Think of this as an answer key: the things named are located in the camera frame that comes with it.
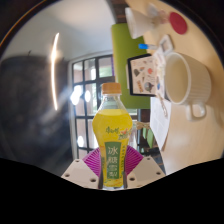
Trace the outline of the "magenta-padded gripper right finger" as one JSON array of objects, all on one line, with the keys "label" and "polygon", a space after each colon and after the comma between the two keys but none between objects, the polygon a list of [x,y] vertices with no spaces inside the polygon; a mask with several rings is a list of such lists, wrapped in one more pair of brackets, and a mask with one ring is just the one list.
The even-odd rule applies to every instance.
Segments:
[{"label": "magenta-padded gripper right finger", "polygon": [[144,157],[131,146],[127,147],[124,171],[126,189],[143,187],[165,176],[151,156]]}]

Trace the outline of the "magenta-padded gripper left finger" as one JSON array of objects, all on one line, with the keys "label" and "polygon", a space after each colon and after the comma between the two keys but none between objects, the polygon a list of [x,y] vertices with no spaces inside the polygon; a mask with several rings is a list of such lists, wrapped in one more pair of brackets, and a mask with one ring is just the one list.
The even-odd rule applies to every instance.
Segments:
[{"label": "magenta-padded gripper left finger", "polygon": [[88,153],[83,159],[75,159],[62,178],[84,188],[101,189],[101,158],[99,149]]}]

